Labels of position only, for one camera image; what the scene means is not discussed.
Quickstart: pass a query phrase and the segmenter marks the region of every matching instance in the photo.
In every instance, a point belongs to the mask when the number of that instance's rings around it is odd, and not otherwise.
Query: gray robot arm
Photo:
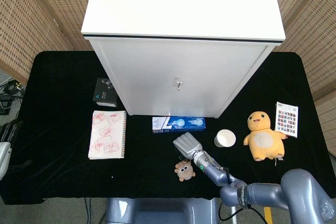
[[[219,187],[227,206],[261,205],[289,210],[294,224],[324,223],[335,215],[335,207],[314,177],[302,169],[285,173],[281,185],[245,182],[228,176],[189,132],[174,140],[181,154],[194,163]]]

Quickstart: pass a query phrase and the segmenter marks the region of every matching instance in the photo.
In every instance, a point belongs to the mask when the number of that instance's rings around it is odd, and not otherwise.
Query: stuffed animal
[[[265,112],[253,112],[247,119],[251,133],[244,139],[244,145],[249,145],[255,161],[269,159],[283,160],[285,154],[282,139],[287,136],[270,129],[271,122]]]
[[[181,161],[175,165],[175,168],[176,169],[174,171],[177,173],[181,182],[196,176],[190,161]]]

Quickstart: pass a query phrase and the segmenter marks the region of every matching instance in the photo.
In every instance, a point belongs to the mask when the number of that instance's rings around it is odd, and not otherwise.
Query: white paper cup
[[[232,131],[220,130],[215,137],[217,147],[231,147],[236,142],[236,136]]]

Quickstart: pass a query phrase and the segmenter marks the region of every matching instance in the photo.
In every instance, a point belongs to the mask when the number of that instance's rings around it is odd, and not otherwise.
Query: black tablecloth
[[[34,61],[18,118],[24,121],[10,160],[25,170],[7,174],[0,182],[6,204],[42,202],[50,197],[202,197],[219,196],[197,167],[196,177],[179,182],[179,161],[172,141],[181,133],[152,134],[151,116],[127,116],[124,159],[91,161],[88,149],[94,110],[113,110],[93,103],[98,77],[107,77],[91,51],[51,51]],[[248,146],[247,117],[269,114],[274,129],[277,101],[299,107],[298,138],[284,140],[285,157],[256,162]],[[121,102],[117,110],[124,110]],[[217,148],[220,129],[236,134],[233,147]],[[294,53],[271,53],[219,119],[206,119],[206,130],[193,135],[220,164],[246,183],[279,183],[293,168],[308,170],[336,196],[336,178],[301,59]]]

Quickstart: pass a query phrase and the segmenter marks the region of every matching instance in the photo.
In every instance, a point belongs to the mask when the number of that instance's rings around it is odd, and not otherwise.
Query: black box
[[[98,78],[93,100],[100,106],[117,107],[117,93],[110,81],[106,78]]]

